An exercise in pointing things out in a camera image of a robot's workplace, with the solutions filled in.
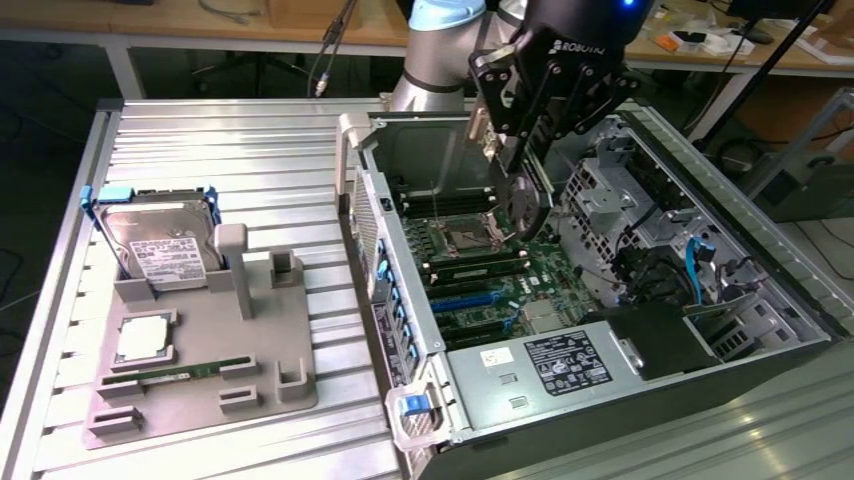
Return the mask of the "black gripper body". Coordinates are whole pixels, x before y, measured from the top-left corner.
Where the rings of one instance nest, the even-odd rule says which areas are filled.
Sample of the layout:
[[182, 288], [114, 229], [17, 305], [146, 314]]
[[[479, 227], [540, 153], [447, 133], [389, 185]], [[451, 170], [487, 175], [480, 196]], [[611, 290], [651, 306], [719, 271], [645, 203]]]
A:
[[543, 0], [525, 5], [512, 36], [515, 67], [523, 75], [544, 73], [552, 60], [617, 67], [625, 46], [645, 21], [645, 3], [624, 0]]

